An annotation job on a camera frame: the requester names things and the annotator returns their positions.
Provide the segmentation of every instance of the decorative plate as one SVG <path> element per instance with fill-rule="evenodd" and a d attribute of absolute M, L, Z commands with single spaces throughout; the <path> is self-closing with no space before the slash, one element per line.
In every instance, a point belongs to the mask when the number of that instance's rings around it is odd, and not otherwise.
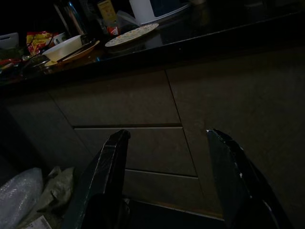
<path fill-rule="evenodd" d="M 135 30 L 131 30 L 129 32 L 126 32 L 116 38 L 113 38 L 112 40 L 108 41 L 105 46 L 106 47 L 112 47 L 118 44 L 123 44 L 126 42 L 130 42 L 134 39 L 137 39 L 151 31 L 153 31 L 155 28 L 157 28 L 159 26 L 158 23 L 154 23 L 154 24 L 149 24 L 149 25 L 144 25 L 141 26 Z"/>

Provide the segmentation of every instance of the label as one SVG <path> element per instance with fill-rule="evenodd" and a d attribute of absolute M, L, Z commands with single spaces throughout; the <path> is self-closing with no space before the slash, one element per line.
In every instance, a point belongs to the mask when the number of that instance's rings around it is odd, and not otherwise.
<path fill-rule="evenodd" d="M 110 0 L 100 1 L 97 3 L 97 6 L 99 7 L 101 15 L 105 21 L 116 21 L 116 13 Z"/>
<path fill-rule="evenodd" d="M 40 216 L 23 229 L 52 229 L 44 216 Z"/>
<path fill-rule="evenodd" d="M 110 35 L 112 36 L 117 36 L 119 35 L 119 29 L 118 27 L 107 27 L 107 31 Z"/>

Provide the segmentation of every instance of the chip bag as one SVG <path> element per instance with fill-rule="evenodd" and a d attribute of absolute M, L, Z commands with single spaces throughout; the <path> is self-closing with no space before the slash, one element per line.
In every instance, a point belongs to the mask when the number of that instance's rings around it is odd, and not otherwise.
<path fill-rule="evenodd" d="M 27 47 L 32 56 L 38 54 L 40 49 L 49 44 L 53 36 L 58 33 L 42 32 L 27 32 Z"/>

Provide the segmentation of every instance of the cabinet door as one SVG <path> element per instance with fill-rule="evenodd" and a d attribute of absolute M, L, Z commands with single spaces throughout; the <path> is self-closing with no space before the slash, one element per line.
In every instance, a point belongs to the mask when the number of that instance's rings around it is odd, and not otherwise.
<path fill-rule="evenodd" d="M 47 93 L 5 100 L 6 107 L 45 163 L 76 167 L 77 174 L 93 159 Z"/>
<path fill-rule="evenodd" d="M 126 168 L 196 176 L 182 127 L 125 128 L 131 133 Z M 76 133 L 96 154 L 117 128 L 78 128 Z"/>
<path fill-rule="evenodd" d="M 305 48 L 168 70 L 202 185 L 219 212 L 205 130 L 241 144 L 266 176 L 295 228 L 305 228 Z"/>
<path fill-rule="evenodd" d="M 73 126 L 180 123 L 164 72 L 62 87 L 51 95 Z"/>
<path fill-rule="evenodd" d="M 123 194 L 136 200 L 206 214 L 200 184 L 196 177 L 127 169 Z"/>

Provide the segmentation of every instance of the kitchen counter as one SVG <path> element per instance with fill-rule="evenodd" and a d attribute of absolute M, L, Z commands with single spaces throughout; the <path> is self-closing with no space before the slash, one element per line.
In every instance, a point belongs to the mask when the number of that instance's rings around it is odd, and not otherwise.
<path fill-rule="evenodd" d="M 190 7 L 128 44 L 105 48 L 104 41 L 77 61 L 2 79 L 0 91 L 32 90 L 160 65 L 183 65 L 196 59 L 211 61 L 302 45 L 305 13 L 300 9 L 295 5 L 280 9 L 263 5 Z"/>

